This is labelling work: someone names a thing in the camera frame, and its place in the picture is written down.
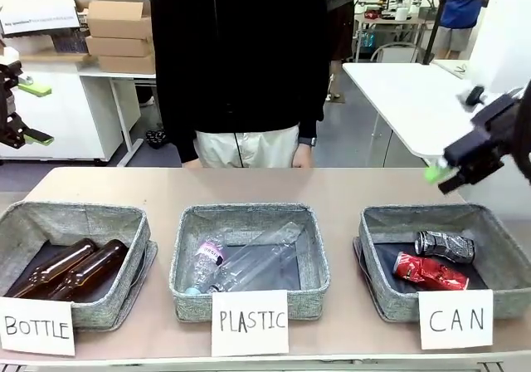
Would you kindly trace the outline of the person's left hand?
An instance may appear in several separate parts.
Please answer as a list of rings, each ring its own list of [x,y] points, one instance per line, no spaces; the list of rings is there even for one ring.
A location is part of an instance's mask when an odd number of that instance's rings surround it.
[[[309,169],[313,166],[313,148],[307,144],[298,144],[292,160],[292,167],[297,169]]]

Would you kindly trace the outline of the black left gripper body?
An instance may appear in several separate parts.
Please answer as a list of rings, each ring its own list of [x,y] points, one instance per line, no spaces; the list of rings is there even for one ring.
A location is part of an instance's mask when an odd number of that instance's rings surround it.
[[[1,143],[12,148],[20,148],[23,145],[23,137],[17,134],[7,122],[11,114],[8,111],[8,100],[12,97],[11,89],[17,87],[18,77],[21,74],[21,62],[1,65]]]

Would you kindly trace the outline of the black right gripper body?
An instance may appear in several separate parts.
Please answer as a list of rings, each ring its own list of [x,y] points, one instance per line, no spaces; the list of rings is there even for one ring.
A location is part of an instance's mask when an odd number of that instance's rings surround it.
[[[460,169],[499,169],[501,158],[511,149],[518,108],[519,97],[509,94],[486,105],[471,119],[471,132],[444,149],[447,164]]]

